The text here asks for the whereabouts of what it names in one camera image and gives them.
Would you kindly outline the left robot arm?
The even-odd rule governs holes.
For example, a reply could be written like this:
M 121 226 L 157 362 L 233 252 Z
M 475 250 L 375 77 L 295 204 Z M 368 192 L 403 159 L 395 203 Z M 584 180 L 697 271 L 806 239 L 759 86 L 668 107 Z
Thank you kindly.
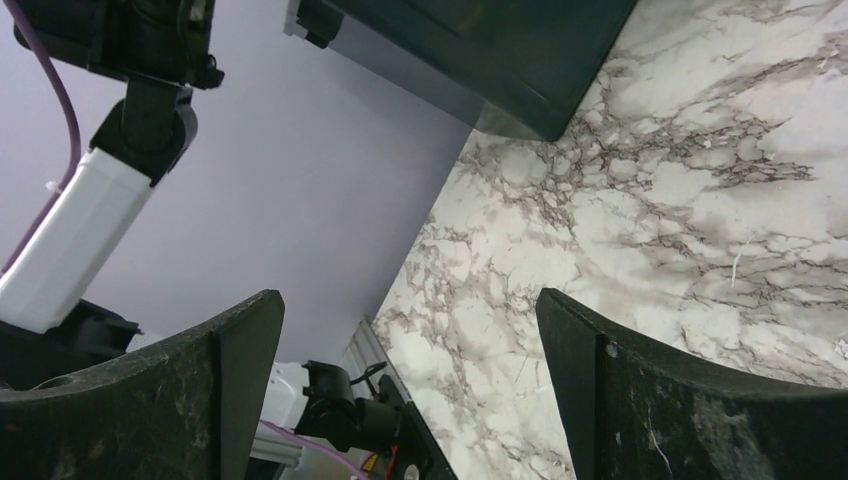
M 211 1 L 10 1 L 66 117 L 70 164 L 1 269 L 1 385 L 28 390 L 125 353 L 136 323 L 84 293 L 196 137 L 197 89 L 224 74 L 210 53 Z M 123 82 L 83 144 L 57 62 Z

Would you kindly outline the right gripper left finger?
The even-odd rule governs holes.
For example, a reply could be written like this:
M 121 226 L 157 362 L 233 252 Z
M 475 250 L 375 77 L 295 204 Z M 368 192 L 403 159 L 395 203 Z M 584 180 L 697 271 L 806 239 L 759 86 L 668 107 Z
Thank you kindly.
M 264 290 L 164 340 L 1 394 L 5 479 L 241 479 L 284 301 Z

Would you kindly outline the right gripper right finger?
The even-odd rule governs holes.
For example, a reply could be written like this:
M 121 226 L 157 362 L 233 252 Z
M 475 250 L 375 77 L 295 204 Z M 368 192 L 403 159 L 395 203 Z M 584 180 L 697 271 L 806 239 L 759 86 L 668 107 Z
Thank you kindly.
M 847 394 L 703 360 L 543 289 L 540 339 L 580 479 L 843 479 Z

